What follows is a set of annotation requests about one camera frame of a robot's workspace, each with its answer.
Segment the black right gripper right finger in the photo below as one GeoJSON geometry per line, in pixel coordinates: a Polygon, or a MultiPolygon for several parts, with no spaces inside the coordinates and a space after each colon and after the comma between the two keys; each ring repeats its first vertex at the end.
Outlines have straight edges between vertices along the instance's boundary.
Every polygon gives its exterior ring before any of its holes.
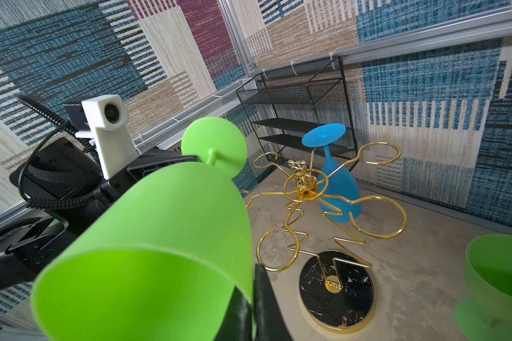
{"type": "Polygon", "coordinates": [[[261,264],[255,266],[254,304],[257,325],[256,340],[292,341],[268,272],[261,264]]]}

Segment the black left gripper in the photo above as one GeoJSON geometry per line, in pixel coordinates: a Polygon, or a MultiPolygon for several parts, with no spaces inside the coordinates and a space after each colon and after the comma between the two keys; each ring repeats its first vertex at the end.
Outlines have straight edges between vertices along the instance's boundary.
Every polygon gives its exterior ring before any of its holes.
{"type": "Polygon", "coordinates": [[[167,166],[183,162],[199,162],[195,155],[182,155],[179,151],[161,150],[157,147],[141,154],[119,173],[105,180],[92,192],[93,199],[82,208],[69,214],[68,227],[86,230],[110,206],[144,177],[167,166]]]}

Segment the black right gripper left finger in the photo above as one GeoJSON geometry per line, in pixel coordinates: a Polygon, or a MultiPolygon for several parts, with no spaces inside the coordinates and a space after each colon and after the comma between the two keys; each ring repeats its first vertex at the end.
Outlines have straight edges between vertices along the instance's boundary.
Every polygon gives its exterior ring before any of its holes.
{"type": "Polygon", "coordinates": [[[215,341],[250,341],[253,339],[253,307],[235,287],[215,341]]]}

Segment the green wine glass back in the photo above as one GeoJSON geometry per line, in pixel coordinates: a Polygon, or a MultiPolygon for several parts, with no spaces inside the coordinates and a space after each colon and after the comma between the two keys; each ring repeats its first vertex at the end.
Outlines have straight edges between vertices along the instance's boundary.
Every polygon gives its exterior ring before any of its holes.
{"type": "Polygon", "coordinates": [[[181,150],[199,162],[144,177],[39,275],[31,308],[50,340],[214,340],[237,287],[253,306],[250,218],[234,177],[236,125],[206,117],[181,150]]]}

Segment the green wine glass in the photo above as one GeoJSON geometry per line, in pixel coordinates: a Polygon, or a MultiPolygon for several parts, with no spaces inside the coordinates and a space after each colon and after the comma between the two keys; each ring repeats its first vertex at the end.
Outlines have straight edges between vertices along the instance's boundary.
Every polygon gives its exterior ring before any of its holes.
{"type": "Polygon", "coordinates": [[[199,162],[144,177],[39,275],[31,308],[50,340],[214,340],[237,287],[253,306],[250,218],[234,177],[236,125],[206,117],[181,150],[199,162]]]}
{"type": "Polygon", "coordinates": [[[464,282],[469,298],[455,321],[469,340],[512,340],[512,236],[489,234],[466,248],[464,282]]]}

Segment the blue wine glass back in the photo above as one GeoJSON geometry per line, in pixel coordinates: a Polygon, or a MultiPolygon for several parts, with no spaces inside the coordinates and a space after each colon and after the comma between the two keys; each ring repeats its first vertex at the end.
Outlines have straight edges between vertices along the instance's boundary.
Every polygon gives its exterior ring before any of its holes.
{"type": "MultiPolygon", "coordinates": [[[[342,124],[325,124],[306,133],[302,138],[302,143],[306,147],[312,149],[319,147],[324,148],[326,162],[321,171],[327,174],[327,176],[340,166],[339,163],[332,159],[330,147],[334,142],[344,136],[345,132],[346,127],[342,124]]],[[[321,198],[344,213],[342,216],[331,216],[331,219],[336,223],[349,223],[349,213],[352,213],[354,218],[357,218],[363,212],[362,204],[350,205],[343,200],[325,198],[325,195],[342,196],[349,200],[358,200],[361,198],[355,178],[345,167],[329,178],[329,186],[321,198]]]]}

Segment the green wine glass front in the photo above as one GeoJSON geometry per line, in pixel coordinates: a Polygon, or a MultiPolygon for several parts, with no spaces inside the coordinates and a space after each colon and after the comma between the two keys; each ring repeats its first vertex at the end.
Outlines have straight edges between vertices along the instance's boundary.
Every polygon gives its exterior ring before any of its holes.
{"type": "Polygon", "coordinates": [[[464,282],[469,298],[455,321],[469,340],[512,340],[512,236],[489,234],[466,248],[464,282]]]}

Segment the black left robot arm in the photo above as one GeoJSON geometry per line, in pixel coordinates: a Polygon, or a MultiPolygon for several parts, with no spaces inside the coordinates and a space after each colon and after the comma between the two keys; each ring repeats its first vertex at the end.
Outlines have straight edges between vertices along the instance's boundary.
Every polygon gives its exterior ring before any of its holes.
{"type": "Polygon", "coordinates": [[[18,101],[55,129],[10,176],[27,208],[43,215],[0,226],[0,291],[33,281],[144,177],[196,160],[158,148],[139,152],[119,95],[69,100],[67,119],[28,96],[18,101]]]}

